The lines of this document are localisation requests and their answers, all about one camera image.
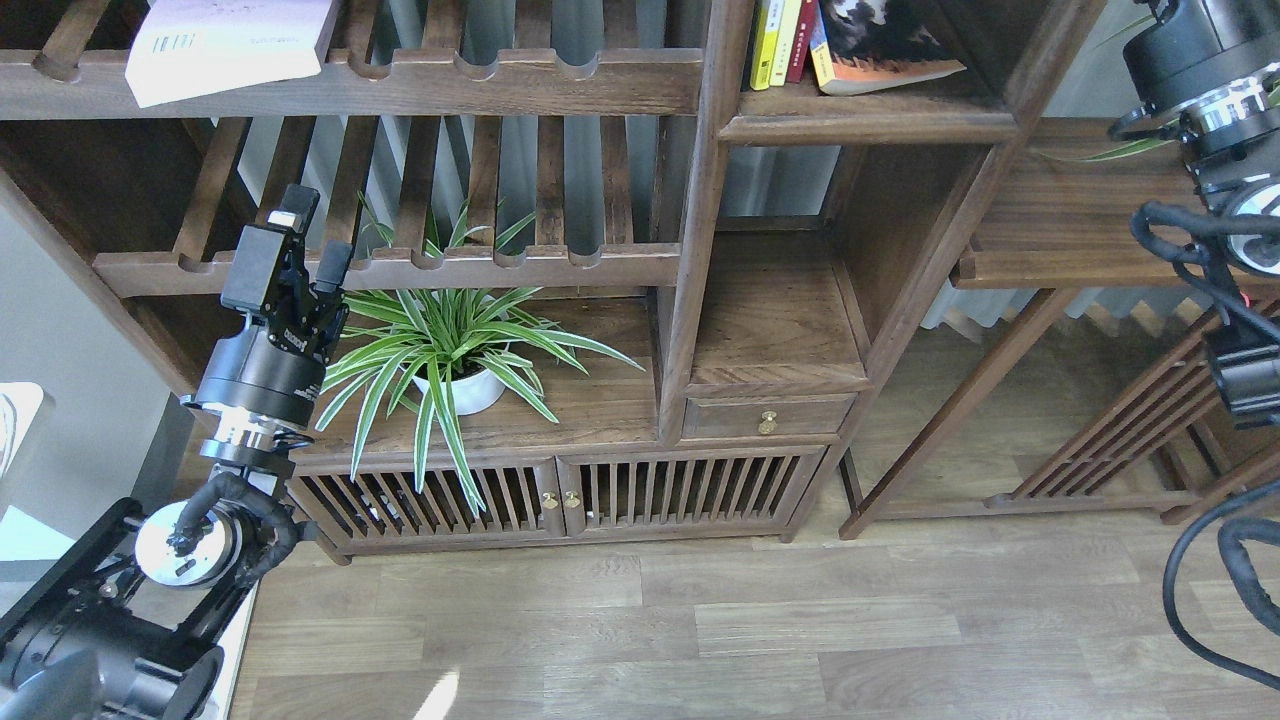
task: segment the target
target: drawer knob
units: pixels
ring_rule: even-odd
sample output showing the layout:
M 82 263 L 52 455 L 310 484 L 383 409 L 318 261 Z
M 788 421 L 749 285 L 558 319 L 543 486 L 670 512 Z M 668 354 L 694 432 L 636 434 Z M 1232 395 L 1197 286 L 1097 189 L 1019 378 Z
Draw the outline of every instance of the drawer knob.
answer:
M 773 410 L 760 413 L 760 427 L 758 429 L 762 436 L 772 434 L 773 430 L 778 429 L 778 414 Z

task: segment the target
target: book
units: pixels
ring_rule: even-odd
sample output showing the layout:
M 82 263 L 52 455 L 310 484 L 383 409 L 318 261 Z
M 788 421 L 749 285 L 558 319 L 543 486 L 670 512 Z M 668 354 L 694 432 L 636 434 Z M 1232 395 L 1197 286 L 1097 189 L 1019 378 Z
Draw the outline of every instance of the book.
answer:
M 755 10 L 755 46 L 751 53 L 751 90 L 768 90 L 773 51 L 778 47 L 785 0 L 759 0 Z
M 796 38 L 801 4 L 803 0 L 785 0 L 782 5 L 782 22 L 778 24 L 778 46 L 773 51 L 769 87 L 781 87 L 787 82 L 787 68 L 791 67 L 791 45 Z
M 800 3 L 796 37 L 791 44 L 791 60 L 787 67 L 787 82 L 800 82 L 800 76 L 804 74 L 804 61 L 809 59 L 809 38 L 813 37 L 813 23 L 818 13 L 818 0 L 800 0 Z
M 908 0 L 818 0 L 809 38 L 818 88 L 860 95 L 960 72 Z
M 314 76 L 338 0 L 155 0 L 124 79 L 140 108 Z

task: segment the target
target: cabinet door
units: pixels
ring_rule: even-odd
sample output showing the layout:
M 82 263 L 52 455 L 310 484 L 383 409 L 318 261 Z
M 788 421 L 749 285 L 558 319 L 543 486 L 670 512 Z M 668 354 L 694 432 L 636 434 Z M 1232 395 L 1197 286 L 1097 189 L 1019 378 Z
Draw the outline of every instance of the cabinet door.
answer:
M 769 534 L 791 519 L 823 447 L 559 457 L 570 537 Z
M 556 464 L 472 468 L 485 510 L 474 518 L 452 469 L 307 474 L 289 480 L 294 502 L 343 555 L 506 544 L 564 536 Z

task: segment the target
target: yellow book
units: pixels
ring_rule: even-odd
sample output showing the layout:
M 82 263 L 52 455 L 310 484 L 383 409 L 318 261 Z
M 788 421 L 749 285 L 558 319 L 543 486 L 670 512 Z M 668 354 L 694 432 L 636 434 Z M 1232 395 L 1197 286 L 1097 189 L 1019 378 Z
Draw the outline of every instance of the yellow book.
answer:
M 781 87 L 787 82 L 791 46 L 796 38 L 796 26 L 800 24 L 800 5 L 804 5 L 804 0 L 783 0 L 782 20 L 778 24 L 778 45 L 773 51 L 773 69 L 769 70 L 771 87 Z
M 760 0 L 756 10 L 755 51 L 751 53 L 751 90 L 768 90 L 773 53 L 778 49 L 785 0 Z

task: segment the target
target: wall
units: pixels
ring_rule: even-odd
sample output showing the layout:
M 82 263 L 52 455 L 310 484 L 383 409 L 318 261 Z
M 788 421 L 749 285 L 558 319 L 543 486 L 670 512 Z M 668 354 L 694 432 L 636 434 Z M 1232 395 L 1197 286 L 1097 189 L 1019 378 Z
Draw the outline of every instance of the wall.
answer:
M 38 383 L 52 400 L 6 484 L 12 507 L 74 538 L 131 493 L 172 396 L 32 232 L 0 202 L 0 380 Z M 0 528 L 19 518 L 6 510 Z M 0 539 L 0 560 L 47 556 L 19 539 Z

